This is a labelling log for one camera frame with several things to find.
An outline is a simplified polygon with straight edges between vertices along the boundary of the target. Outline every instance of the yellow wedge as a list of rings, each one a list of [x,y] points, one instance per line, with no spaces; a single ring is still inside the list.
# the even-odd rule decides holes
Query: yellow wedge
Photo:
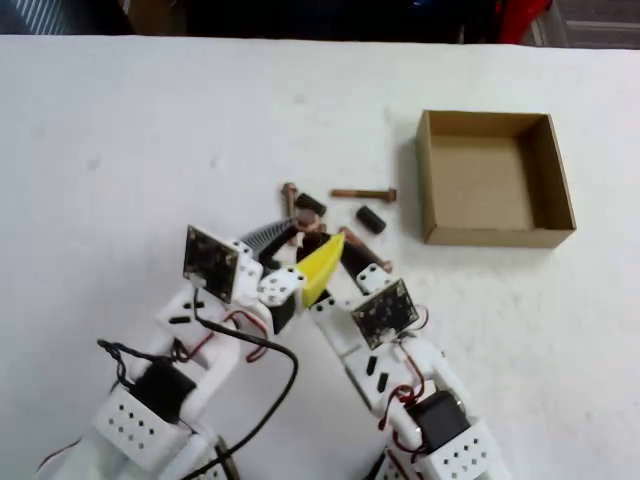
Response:
[[[302,288],[304,308],[313,305],[313,302],[327,288],[331,274],[340,261],[342,247],[344,247],[344,234],[333,235],[327,243],[296,265],[307,279]]]

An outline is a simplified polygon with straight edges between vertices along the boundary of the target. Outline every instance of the white tabletop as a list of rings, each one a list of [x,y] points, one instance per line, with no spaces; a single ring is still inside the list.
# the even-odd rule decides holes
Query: white tabletop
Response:
[[[281,218],[294,181],[397,186],[370,240],[475,396],[514,478],[640,476],[640,52],[150,38],[0,38],[0,465],[27,478],[114,379],[97,337],[144,348],[181,285],[185,229]],[[578,224],[552,251],[419,240],[424,108],[550,112]],[[355,292],[341,272],[342,295]],[[308,318],[299,382],[239,455],[245,478],[359,479],[381,437]],[[229,443],[288,375],[243,365],[208,423]]]

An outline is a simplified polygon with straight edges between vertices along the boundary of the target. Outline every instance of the circuit board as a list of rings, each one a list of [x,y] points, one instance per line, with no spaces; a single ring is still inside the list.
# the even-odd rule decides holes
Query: circuit board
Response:
[[[184,253],[183,275],[197,275],[205,281],[204,289],[223,302],[231,301],[238,252],[206,233],[189,226]]]
[[[398,280],[351,312],[371,350],[400,333],[419,315],[402,280]]]

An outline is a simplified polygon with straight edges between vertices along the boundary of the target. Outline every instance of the open cardboard box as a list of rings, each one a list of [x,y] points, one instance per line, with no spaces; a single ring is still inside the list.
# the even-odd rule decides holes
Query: open cardboard box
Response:
[[[549,115],[424,111],[425,243],[555,247],[576,229]]]

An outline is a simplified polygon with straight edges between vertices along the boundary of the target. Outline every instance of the screw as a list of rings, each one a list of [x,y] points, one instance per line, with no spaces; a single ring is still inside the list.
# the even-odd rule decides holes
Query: screw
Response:
[[[355,245],[358,248],[364,250],[368,255],[371,256],[373,261],[377,263],[380,268],[382,268],[385,272],[391,273],[393,271],[393,265],[389,260],[382,260],[378,255],[373,253],[369,247],[365,245],[365,243],[358,237],[355,233],[353,233],[347,227],[340,227],[340,232],[344,233],[347,242]]]
[[[385,202],[392,203],[398,198],[398,191],[395,188],[389,190],[341,190],[333,189],[329,192],[332,197],[340,198],[379,198]]]
[[[287,218],[292,218],[296,213],[296,193],[298,193],[298,189],[296,188],[295,183],[287,182],[282,186],[282,195],[284,196],[284,212]],[[289,240],[289,245],[296,245],[297,243],[298,239],[296,237]]]

